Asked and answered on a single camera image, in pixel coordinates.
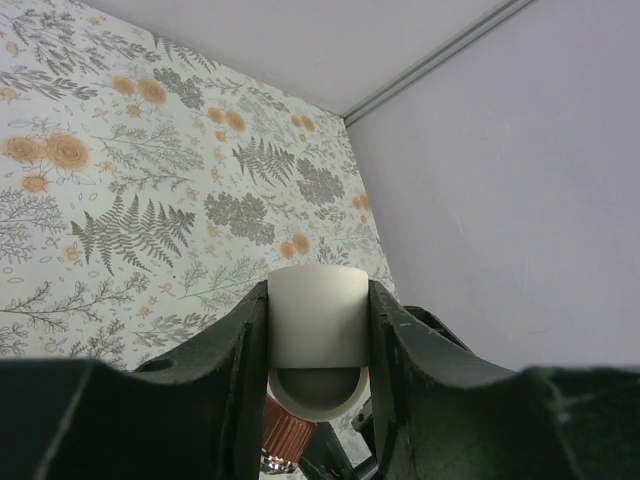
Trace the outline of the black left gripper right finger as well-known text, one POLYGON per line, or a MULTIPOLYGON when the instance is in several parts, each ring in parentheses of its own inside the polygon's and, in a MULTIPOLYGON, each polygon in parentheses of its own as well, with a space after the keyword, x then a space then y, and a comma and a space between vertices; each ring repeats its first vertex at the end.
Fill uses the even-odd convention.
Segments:
POLYGON ((386 479, 635 479, 639 371, 511 371, 369 285, 376 456, 386 479))

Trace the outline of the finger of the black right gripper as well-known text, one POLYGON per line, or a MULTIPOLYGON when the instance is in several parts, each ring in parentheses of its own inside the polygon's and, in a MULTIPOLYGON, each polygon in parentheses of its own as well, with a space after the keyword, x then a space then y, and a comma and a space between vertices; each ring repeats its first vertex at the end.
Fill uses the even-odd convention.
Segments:
POLYGON ((372 399, 338 421, 336 430, 320 422, 311 437, 299 470, 306 479, 374 479, 375 439, 372 399))

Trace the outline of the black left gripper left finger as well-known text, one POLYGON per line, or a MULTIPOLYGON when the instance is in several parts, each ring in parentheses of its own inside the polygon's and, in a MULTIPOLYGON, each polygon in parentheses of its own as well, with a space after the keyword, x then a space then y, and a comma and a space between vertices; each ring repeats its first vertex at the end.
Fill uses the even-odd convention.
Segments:
POLYGON ((91 359, 1 363, 5 479, 255 479, 267 286, 126 372, 91 359))

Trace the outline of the white pipe elbow fitting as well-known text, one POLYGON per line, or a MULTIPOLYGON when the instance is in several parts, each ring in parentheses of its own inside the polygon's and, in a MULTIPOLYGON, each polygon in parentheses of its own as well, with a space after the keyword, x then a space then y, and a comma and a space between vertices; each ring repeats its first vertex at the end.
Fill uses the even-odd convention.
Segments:
POLYGON ((351 410, 369 381, 369 276, 328 264, 274 270, 267 279, 268 383, 310 422, 351 410))

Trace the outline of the floral patterned table mat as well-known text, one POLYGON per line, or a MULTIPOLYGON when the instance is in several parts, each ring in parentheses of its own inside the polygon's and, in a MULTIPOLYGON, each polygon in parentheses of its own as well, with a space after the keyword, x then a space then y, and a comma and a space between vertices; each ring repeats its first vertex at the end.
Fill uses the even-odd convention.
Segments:
POLYGON ((1 5, 1 354, 132 369, 277 268, 393 280, 343 121, 79 1, 1 5))

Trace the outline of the right aluminium frame post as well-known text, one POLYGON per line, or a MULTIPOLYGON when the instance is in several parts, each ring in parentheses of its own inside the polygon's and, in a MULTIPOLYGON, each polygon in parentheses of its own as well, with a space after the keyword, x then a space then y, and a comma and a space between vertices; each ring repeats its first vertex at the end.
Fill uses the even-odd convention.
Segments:
POLYGON ((531 4, 533 4, 532 0, 500 1, 495 7, 473 20, 346 111, 342 116, 345 126, 355 125, 384 103, 444 65, 454 56, 494 31, 531 4))

